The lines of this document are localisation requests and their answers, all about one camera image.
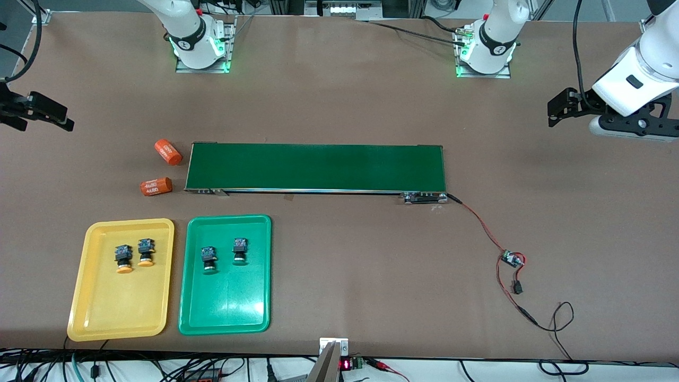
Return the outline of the orange cylinder printed 4680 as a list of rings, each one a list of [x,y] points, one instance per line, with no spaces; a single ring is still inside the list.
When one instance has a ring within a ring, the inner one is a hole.
[[[154,143],[156,152],[164,159],[170,166],[177,166],[182,162],[184,157],[168,140],[158,140]]]
[[[144,196],[156,196],[159,194],[171,193],[173,185],[172,180],[169,177],[160,177],[141,182],[139,188]]]

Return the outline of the yellow cap push button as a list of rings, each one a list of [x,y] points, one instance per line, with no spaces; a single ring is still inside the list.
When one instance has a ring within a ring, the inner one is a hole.
[[[140,254],[138,266],[140,267],[153,266],[154,264],[153,254],[155,254],[154,240],[150,238],[140,239],[138,241],[137,249]]]
[[[115,249],[115,260],[117,263],[116,273],[127,274],[133,271],[131,259],[133,258],[133,250],[129,245],[119,245]]]

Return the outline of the yellow plastic tray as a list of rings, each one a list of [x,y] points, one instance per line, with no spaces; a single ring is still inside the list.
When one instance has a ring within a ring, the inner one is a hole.
[[[172,220],[98,222],[83,242],[67,333],[75,342],[149,337],[167,324],[175,226]],[[140,267],[140,239],[155,242],[153,266]],[[118,274],[115,249],[129,245],[133,271]]]

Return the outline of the silver equipment box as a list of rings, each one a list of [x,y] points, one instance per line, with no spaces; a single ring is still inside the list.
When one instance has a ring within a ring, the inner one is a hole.
[[[384,14],[381,0],[305,0],[303,15],[378,20]]]

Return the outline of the green plastic tray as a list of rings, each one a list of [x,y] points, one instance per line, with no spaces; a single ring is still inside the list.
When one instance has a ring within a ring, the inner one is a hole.
[[[248,239],[247,264],[233,265],[235,238]],[[216,248],[204,275],[202,247]],[[178,330],[184,336],[247,334],[270,324],[272,220],[268,215],[199,216],[187,227]]]

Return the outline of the green belt conveyor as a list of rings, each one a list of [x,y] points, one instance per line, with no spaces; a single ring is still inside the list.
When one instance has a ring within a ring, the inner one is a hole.
[[[446,203],[438,145],[193,143],[185,191],[383,194],[407,205]]]

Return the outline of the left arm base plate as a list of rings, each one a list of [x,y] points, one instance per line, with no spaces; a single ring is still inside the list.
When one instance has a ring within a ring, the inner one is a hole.
[[[452,37],[455,42],[461,43],[454,48],[457,77],[511,77],[510,61],[516,48],[515,43],[509,47],[499,45],[489,49],[476,37],[475,31],[470,29],[457,29]]]

